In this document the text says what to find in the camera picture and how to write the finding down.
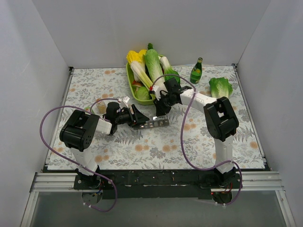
table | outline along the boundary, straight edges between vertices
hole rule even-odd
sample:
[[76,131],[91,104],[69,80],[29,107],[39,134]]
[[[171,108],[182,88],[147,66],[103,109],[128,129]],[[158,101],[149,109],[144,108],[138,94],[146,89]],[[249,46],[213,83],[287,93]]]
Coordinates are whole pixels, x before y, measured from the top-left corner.
[[[189,78],[192,67],[176,66],[174,70]],[[203,67],[202,78],[196,85],[197,91],[210,96],[208,81],[213,77],[227,78],[233,88],[230,102],[240,123],[233,142],[233,160],[242,169],[264,168],[259,144],[233,67]],[[85,108],[97,98],[124,96],[129,96],[130,103],[134,103],[150,119],[156,115],[155,106],[140,105],[132,97],[125,68],[76,69],[65,104]],[[184,105],[173,106],[170,113],[163,116],[169,119],[168,127],[137,131],[127,125],[119,125],[113,136],[96,133],[91,151],[100,169],[191,169],[183,158],[180,147],[180,128],[185,110]],[[74,159],[69,149],[59,140],[59,132],[72,112],[70,108],[63,110],[53,148]],[[97,108],[94,108],[94,112],[99,114]],[[184,130],[185,149],[191,162],[198,167],[213,166],[216,158],[214,139],[208,133],[204,114],[190,109]],[[76,167],[54,153],[50,156],[48,170],[72,170]]]

tabletop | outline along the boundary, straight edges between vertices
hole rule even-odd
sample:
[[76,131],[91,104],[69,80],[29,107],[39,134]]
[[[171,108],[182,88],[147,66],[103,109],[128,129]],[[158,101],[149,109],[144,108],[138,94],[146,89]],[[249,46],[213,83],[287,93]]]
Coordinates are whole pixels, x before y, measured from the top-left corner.
[[[189,78],[193,66],[176,66],[174,70]],[[205,66],[196,89],[211,96],[208,81],[225,77],[232,84],[230,97],[238,117],[239,127],[233,141],[233,160],[240,168],[264,168],[261,152],[245,102],[232,66]],[[154,105],[140,105],[132,97],[125,68],[75,69],[71,79],[66,105],[81,108],[90,106],[97,98],[130,97],[131,104],[150,119],[156,115]],[[100,169],[191,169],[182,155],[180,129],[187,106],[174,105],[169,114],[168,127],[134,130],[127,124],[118,125],[113,136],[95,133],[91,152]],[[73,110],[65,108],[60,118],[53,148],[74,159],[70,150],[59,140],[59,132]],[[215,163],[214,139],[208,133],[203,113],[191,108],[184,127],[184,144],[187,157],[197,167],[212,167]],[[55,155],[50,156],[48,170],[71,170],[77,166]]]

